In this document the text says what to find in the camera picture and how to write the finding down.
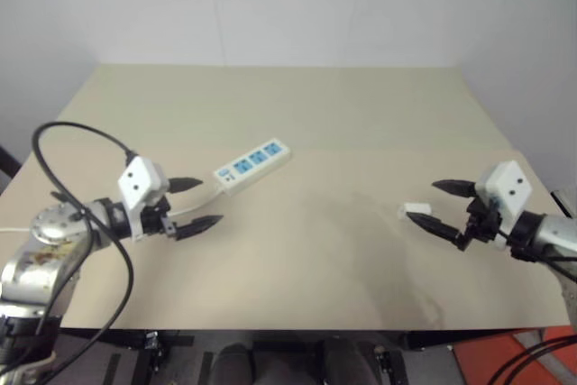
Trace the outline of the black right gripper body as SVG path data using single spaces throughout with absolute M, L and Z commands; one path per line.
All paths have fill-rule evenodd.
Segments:
M 486 205 L 479 197 L 476 197 L 468 205 L 466 212 L 469 214 L 469 219 L 464 232 L 456 237 L 454 245 L 459 250 L 465 251 L 473 240 L 482 243 L 494 241 L 502 223 L 498 203 L 491 200 Z

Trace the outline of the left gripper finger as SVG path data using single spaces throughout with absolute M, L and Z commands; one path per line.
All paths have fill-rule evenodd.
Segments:
M 175 224 L 174 240 L 178 242 L 202 234 L 217 225 L 223 218 L 222 215 L 204 215 L 184 225 Z
M 191 177 L 171 178 L 169 179 L 169 193 L 181 193 L 203 184 L 201 179 Z

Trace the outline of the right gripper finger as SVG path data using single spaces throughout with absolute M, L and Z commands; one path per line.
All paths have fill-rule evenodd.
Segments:
M 455 246 L 460 245 L 461 233 L 457 228 L 446 225 L 440 219 L 423 213 L 408 212 L 406 216 L 426 232 L 445 239 Z
M 469 180 L 441 179 L 433 182 L 432 186 L 453 196 L 474 197 L 474 183 Z

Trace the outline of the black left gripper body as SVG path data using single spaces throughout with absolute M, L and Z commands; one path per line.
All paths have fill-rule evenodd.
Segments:
M 155 205 L 147 205 L 142 210 L 142 232 L 145 235 L 164 234 L 169 238 L 176 237 L 176 226 L 170 220 L 168 213 L 170 204 L 162 196 Z

